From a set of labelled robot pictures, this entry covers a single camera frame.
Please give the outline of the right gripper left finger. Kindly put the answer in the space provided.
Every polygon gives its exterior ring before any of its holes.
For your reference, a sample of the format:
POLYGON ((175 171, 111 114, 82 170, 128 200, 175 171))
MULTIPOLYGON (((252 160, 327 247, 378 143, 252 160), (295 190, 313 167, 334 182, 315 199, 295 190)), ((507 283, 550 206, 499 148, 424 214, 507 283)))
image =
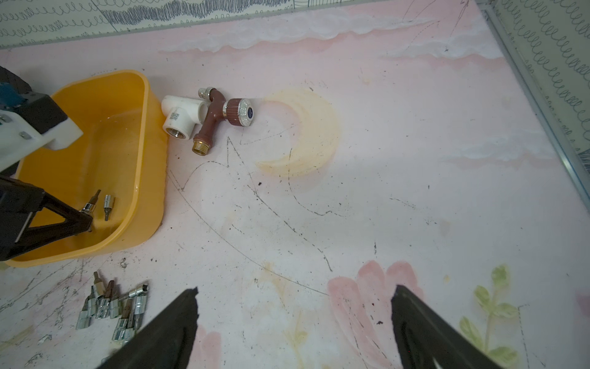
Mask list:
POLYGON ((99 368, 185 369, 198 331, 197 295, 197 288, 182 292, 99 368))

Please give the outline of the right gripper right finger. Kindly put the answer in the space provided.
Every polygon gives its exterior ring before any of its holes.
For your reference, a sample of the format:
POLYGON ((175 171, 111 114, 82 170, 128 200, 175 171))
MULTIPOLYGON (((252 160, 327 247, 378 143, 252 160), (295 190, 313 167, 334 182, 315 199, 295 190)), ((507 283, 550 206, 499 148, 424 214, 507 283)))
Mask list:
POLYGON ((497 368, 410 289, 391 299, 393 333, 404 368, 497 368))

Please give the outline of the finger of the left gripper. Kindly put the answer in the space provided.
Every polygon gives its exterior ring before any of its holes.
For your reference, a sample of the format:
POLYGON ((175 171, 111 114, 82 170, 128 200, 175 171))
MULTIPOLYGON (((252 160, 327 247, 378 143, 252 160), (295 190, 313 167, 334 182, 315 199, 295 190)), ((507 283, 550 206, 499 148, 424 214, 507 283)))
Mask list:
POLYGON ((14 178, 1 178, 1 260, 87 232, 93 217, 14 178))

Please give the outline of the silver bit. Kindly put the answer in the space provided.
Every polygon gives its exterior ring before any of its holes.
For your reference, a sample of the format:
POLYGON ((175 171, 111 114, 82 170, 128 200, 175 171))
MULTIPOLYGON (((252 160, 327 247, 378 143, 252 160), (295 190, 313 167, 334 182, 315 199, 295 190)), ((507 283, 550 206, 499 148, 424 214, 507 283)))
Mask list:
POLYGON ((109 221, 112 215, 113 205, 115 203, 115 197, 113 195, 106 195, 104 197, 104 220, 109 221))
POLYGON ((98 203, 98 198, 101 193, 101 189, 98 189, 97 192, 91 197, 91 199, 85 204, 85 206, 81 209, 81 213, 92 216, 98 203))

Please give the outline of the pile of silver bits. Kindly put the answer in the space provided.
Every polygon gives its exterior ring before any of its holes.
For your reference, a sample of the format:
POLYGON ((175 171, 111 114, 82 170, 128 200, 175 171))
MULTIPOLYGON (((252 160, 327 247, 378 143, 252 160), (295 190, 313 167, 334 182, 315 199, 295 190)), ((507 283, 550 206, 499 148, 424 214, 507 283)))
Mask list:
POLYGON ((148 283, 121 293, 115 280, 104 281, 99 271, 93 273, 91 291, 78 313, 75 330, 84 330, 93 321, 116 321, 111 341, 126 344, 141 330, 148 302, 148 283))

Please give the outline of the yellow plastic storage box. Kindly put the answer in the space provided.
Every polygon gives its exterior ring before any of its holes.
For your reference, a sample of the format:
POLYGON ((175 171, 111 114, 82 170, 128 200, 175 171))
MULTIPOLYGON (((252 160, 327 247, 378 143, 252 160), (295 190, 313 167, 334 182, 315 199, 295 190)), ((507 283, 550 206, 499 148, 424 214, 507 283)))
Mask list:
POLYGON ((135 247, 156 232, 164 214, 167 135, 148 79, 133 70, 112 72, 72 83, 53 98, 82 136, 66 149, 30 154, 16 176, 74 208, 93 195, 100 200, 90 232, 10 259, 16 268, 135 247), (114 200, 110 215, 106 195, 114 200))

